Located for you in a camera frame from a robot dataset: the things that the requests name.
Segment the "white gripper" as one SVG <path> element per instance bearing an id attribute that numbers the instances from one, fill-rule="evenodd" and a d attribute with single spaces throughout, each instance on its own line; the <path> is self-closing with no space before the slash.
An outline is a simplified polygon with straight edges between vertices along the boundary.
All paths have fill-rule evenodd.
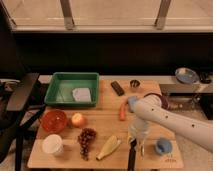
<path id="1" fill-rule="evenodd" d="M 140 118 L 135 118 L 128 126 L 128 142 L 136 140 L 143 144 L 149 134 L 149 122 Z"/>

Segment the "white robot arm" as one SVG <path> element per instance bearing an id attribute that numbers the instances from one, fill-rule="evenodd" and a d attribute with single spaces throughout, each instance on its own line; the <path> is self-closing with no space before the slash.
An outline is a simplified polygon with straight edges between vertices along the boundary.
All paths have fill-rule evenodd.
<path id="1" fill-rule="evenodd" d="M 156 93 L 149 93 L 143 98 L 132 96 L 127 102 L 134 114 L 129 125 L 133 139 L 144 141 L 149 132 L 149 122 L 154 122 L 213 153 L 213 124 L 169 112 L 166 98 Z"/>

